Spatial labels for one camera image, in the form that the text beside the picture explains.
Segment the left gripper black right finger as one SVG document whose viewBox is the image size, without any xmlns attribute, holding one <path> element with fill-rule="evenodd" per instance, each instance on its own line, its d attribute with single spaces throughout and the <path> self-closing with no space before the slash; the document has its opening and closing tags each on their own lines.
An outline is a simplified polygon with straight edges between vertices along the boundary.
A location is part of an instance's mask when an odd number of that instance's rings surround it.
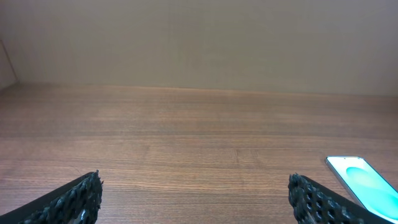
<svg viewBox="0 0 398 224">
<path fill-rule="evenodd" d="M 298 224 L 392 224 L 304 175 L 290 175 L 288 189 Z"/>
</svg>

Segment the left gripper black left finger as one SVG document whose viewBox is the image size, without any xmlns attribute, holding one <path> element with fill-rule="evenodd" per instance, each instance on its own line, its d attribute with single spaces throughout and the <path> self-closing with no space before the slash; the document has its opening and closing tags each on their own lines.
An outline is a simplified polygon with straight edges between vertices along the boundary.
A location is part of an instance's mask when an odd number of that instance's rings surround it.
<svg viewBox="0 0 398 224">
<path fill-rule="evenodd" d="M 1 215 L 7 224 L 94 224 L 103 193 L 99 172 L 89 172 L 11 212 Z"/>
</svg>

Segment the blue screen smartphone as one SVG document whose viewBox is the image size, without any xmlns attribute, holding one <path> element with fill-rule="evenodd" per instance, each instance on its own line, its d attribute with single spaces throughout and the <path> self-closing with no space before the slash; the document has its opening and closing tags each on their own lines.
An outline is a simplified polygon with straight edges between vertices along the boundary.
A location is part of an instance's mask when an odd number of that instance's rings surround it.
<svg viewBox="0 0 398 224">
<path fill-rule="evenodd" d="M 397 190 L 364 158 L 328 156 L 325 161 L 344 188 L 362 207 L 397 224 Z"/>
</svg>

